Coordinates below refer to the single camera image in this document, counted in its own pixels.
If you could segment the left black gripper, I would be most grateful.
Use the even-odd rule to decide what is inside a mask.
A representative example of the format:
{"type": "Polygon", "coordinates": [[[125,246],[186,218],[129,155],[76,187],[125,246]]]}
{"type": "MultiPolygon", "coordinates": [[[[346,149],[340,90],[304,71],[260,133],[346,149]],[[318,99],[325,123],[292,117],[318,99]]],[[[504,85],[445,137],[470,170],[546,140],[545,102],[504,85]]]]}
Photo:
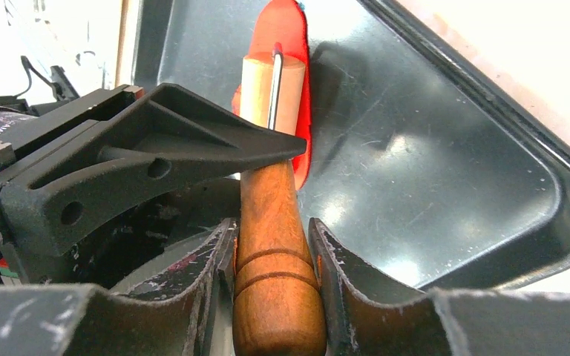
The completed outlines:
{"type": "Polygon", "coordinates": [[[170,245],[168,194],[305,151],[173,84],[0,107],[0,283],[113,286],[170,245]]]}

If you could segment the black baking tray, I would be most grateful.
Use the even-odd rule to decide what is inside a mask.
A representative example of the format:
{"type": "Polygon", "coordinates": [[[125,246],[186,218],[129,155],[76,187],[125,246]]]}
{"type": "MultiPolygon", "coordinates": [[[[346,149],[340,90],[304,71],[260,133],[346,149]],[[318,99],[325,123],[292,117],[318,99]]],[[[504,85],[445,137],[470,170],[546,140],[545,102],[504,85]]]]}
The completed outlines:
{"type": "Polygon", "coordinates": [[[299,200],[419,289],[570,291],[570,147],[396,1],[304,1],[299,200]]]}

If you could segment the wooden rolling pin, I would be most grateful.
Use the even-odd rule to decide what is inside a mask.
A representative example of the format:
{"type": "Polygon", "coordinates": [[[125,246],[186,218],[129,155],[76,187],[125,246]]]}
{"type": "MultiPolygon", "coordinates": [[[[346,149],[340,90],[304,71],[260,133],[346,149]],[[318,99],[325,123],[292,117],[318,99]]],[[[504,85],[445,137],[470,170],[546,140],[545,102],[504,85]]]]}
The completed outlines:
{"type": "MultiPolygon", "coordinates": [[[[275,129],[281,68],[272,79],[275,129]]],[[[232,334],[237,355],[322,355],[326,324],[289,159],[240,177],[232,334]]]]}

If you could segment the red dough piece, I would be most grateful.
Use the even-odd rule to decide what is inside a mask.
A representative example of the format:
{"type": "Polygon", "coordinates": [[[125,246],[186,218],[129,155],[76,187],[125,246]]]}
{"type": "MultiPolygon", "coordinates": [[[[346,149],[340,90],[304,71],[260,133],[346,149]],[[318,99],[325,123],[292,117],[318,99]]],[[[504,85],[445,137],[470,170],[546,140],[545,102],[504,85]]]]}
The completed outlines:
{"type": "Polygon", "coordinates": [[[260,12],[243,57],[241,83],[232,97],[234,114],[255,125],[268,125],[276,63],[281,73],[275,129],[307,144],[292,161],[299,190],[309,173],[312,114],[307,20],[296,1],[269,1],[260,12]]]}

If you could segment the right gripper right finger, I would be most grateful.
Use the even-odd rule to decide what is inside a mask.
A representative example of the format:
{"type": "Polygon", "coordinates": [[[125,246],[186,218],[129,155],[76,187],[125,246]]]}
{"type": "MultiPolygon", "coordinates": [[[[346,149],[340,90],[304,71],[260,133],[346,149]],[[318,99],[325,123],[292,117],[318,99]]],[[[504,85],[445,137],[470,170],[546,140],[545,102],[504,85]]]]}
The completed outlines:
{"type": "Polygon", "coordinates": [[[493,289],[423,292],[309,221],[329,355],[570,355],[570,293],[493,289]]]}

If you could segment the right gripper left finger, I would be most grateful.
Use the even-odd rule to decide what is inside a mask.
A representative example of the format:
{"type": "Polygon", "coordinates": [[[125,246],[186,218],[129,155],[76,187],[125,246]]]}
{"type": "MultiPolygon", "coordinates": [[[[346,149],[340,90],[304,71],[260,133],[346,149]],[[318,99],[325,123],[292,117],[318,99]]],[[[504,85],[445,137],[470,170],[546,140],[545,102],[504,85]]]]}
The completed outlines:
{"type": "Polygon", "coordinates": [[[232,252],[223,220],[179,260],[127,290],[0,286],[0,355],[232,355],[232,252]]]}

